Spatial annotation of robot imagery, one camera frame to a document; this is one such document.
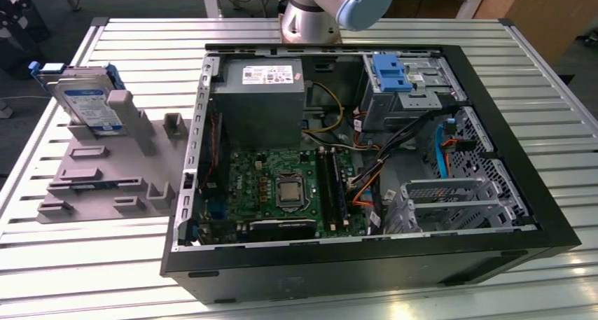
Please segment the red wire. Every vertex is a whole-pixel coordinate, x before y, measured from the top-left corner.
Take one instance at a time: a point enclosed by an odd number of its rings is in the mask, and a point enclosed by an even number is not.
[[[214,116],[210,117],[210,121],[213,122],[213,162],[210,163],[210,170],[207,171],[207,175],[205,178],[205,182],[202,184],[203,188],[206,186],[207,180],[210,178],[210,175],[213,175],[214,166],[217,165],[217,121],[214,120]]]

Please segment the slatted table surface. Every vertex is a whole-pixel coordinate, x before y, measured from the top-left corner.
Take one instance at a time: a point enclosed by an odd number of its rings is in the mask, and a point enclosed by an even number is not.
[[[0,318],[596,319],[598,126],[517,29],[493,20],[385,20],[346,43],[461,45],[584,244],[478,286],[202,305],[159,273],[167,218],[42,225],[71,137],[52,101],[0,194]],[[112,19],[72,64],[111,60],[135,104],[193,115],[206,43],[277,43],[277,20]]]

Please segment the blue cable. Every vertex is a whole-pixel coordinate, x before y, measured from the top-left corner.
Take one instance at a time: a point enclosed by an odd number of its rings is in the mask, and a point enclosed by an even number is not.
[[[444,129],[442,124],[439,124],[439,126],[437,128],[437,139],[434,142],[434,147],[437,150],[438,171],[441,172],[441,178],[448,178],[449,177],[448,165],[445,164],[445,157],[442,155],[442,150],[441,150],[444,135],[445,135],[445,129]]]

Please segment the sticker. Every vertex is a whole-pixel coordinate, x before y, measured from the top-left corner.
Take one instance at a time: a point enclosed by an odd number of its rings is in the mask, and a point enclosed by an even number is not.
[[[246,66],[243,84],[293,84],[293,66]]]
[[[107,95],[99,89],[66,90],[67,99],[76,115],[83,119],[87,126],[106,134],[114,134],[123,128],[116,112],[107,105]]]
[[[407,74],[407,79],[410,81],[422,81],[423,82],[422,74]]]
[[[393,201],[394,197],[397,196],[397,192],[394,190],[386,190],[386,194],[385,194],[385,201]]]
[[[362,121],[359,119],[354,119],[355,131],[362,132]]]
[[[370,214],[370,220],[374,222],[377,227],[381,227],[381,216],[373,211]]]

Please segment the yellow wire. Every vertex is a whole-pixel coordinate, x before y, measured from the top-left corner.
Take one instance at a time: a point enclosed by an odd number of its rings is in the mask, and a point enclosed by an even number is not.
[[[321,82],[313,82],[315,85],[318,85],[319,87],[322,87],[323,90],[326,90],[326,92],[331,95],[331,97],[335,99],[337,104],[338,104],[338,109],[339,109],[339,115],[338,115],[338,119],[337,119],[337,123],[330,125],[329,127],[323,127],[322,129],[311,129],[311,130],[303,130],[303,132],[326,132],[330,131],[333,129],[335,129],[342,121],[343,121],[343,105],[341,104],[341,100],[338,99],[337,94],[326,87],[326,85],[323,85]]]

